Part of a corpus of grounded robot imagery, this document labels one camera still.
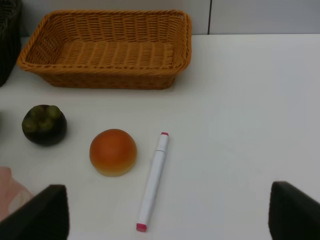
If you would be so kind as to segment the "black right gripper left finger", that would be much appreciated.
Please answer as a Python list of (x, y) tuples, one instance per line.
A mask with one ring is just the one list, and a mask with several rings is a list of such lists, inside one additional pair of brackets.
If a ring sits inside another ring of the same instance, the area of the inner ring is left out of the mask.
[(66, 240), (69, 236), (67, 188), (51, 184), (0, 222), (2, 240)]

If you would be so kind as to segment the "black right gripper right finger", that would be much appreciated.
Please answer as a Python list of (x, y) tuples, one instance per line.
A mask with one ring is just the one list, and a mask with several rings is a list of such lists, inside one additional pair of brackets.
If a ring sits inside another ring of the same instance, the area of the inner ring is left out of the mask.
[(273, 240), (318, 240), (320, 203), (287, 181), (272, 183), (268, 227)]

